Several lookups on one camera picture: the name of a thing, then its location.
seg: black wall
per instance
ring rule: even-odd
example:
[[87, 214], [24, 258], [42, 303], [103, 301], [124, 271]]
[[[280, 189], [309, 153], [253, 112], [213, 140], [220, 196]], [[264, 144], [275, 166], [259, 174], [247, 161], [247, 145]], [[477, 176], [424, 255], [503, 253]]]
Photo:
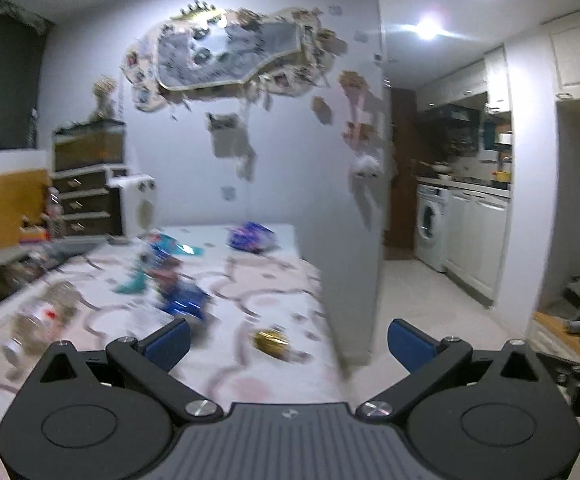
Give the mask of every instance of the black wall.
[[0, 15], [0, 150], [27, 147], [46, 36]]

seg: white cabinet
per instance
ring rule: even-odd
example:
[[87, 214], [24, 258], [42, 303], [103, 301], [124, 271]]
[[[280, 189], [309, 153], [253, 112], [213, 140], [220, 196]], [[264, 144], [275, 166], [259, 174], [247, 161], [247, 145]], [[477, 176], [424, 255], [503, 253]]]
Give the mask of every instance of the white cabinet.
[[445, 267], [494, 299], [505, 242], [508, 201], [476, 191], [452, 191]]
[[491, 114], [512, 110], [510, 104], [510, 81], [507, 60], [502, 46], [485, 55], [487, 80], [487, 108]]
[[556, 100], [580, 99], [580, 11], [546, 23], [554, 61]]
[[487, 92], [485, 62], [480, 60], [417, 90], [420, 112]]
[[450, 195], [446, 216], [445, 266], [458, 276], [465, 274], [468, 267], [468, 209], [471, 195], [453, 191]]

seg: ceiling light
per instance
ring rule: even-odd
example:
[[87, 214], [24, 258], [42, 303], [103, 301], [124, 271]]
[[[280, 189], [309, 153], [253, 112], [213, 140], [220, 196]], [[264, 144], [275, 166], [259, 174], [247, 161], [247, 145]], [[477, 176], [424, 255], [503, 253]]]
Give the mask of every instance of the ceiling light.
[[423, 40], [432, 40], [443, 32], [441, 26], [431, 18], [424, 18], [421, 20], [415, 29], [417, 34], [421, 36]]

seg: range hood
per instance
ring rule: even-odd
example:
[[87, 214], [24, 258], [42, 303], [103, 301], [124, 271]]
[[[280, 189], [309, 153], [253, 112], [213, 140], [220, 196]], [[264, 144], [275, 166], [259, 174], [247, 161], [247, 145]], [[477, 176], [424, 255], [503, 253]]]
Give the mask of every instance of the range hood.
[[479, 125], [480, 113], [473, 108], [450, 104], [419, 113], [419, 120], [424, 123], [442, 123], [446, 128], [466, 128]]

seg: wooden headboard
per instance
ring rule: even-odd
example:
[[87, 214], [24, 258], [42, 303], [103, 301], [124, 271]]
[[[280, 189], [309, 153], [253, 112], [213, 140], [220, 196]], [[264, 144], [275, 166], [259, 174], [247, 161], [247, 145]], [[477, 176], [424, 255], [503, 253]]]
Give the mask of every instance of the wooden headboard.
[[0, 174], [0, 249], [19, 241], [21, 216], [38, 221], [44, 209], [46, 170]]

